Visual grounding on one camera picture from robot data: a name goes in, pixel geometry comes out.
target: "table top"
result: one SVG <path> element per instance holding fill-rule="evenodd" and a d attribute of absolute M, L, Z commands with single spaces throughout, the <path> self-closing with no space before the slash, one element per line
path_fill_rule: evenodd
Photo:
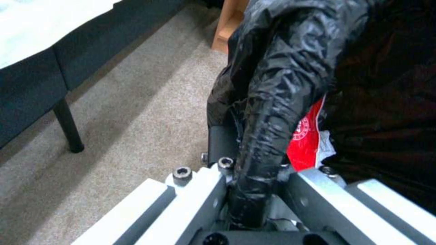
<path fill-rule="evenodd" d="M 0 69 L 49 48 L 120 0 L 0 0 Z"/>

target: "plastic wrap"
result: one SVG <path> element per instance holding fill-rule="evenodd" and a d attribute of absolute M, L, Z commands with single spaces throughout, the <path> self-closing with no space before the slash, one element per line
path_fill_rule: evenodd
<path fill-rule="evenodd" d="M 228 41 L 228 66 L 208 99 L 209 126 L 229 112 L 243 126 L 231 224 L 263 225 L 280 163 L 298 122 L 328 91 L 342 51 L 380 1 L 251 1 Z"/>

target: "wooden shelf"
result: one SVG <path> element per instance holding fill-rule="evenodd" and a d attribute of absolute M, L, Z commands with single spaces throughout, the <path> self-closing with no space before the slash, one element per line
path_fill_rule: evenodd
<path fill-rule="evenodd" d="M 228 41 L 233 32 L 238 28 L 239 24 L 242 22 L 244 14 L 240 11 L 236 11 L 233 16 L 224 24 L 221 31 L 218 32 L 218 38 Z"/>
<path fill-rule="evenodd" d="M 244 18 L 248 0 L 225 0 L 215 32 L 212 49 L 228 53 L 227 41 Z"/>

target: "chair leg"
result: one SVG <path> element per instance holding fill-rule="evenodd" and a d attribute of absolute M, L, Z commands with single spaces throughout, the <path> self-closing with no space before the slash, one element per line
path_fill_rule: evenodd
<path fill-rule="evenodd" d="M 85 147 L 83 146 L 82 140 L 77 132 L 76 124 L 74 123 L 73 116 L 71 115 L 70 108 L 68 107 L 65 98 L 61 99 L 54 106 L 53 111 L 64 131 L 65 137 L 67 137 L 70 151 L 73 153 L 83 151 Z"/>

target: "beige carpet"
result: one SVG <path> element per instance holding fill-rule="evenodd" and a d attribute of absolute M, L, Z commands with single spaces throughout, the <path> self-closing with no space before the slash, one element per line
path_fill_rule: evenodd
<path fill-rule="evenodd" d="M 201 166 L 227 58 L 210 49 L 218 16 L 188 5 L 68 95 L 84 152 L 68 152 L 52 112 L 0 151 L 1 244 L 69 244 L 147 178 Z"/>

